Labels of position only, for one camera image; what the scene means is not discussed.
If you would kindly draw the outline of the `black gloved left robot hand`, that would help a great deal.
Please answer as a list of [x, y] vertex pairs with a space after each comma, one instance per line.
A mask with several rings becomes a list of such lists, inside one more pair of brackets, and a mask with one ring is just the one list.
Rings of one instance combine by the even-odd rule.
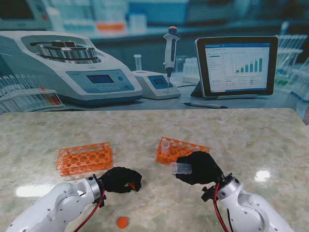
[[125, 167], [114, 167], [99, 178], [107, 192], [128, 193], [139, 191], [142, 175]]

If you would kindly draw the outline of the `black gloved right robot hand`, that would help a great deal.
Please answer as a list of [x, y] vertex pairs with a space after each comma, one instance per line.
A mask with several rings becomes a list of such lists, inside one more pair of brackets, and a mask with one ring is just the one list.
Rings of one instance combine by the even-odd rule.
[[178, 157], [177, 163], [191, 165], [191, 174], [175, 174], [176, 178], [190, 185], [221, 181], [223, 172], [209, 153], [196, 151], [189, 156]]

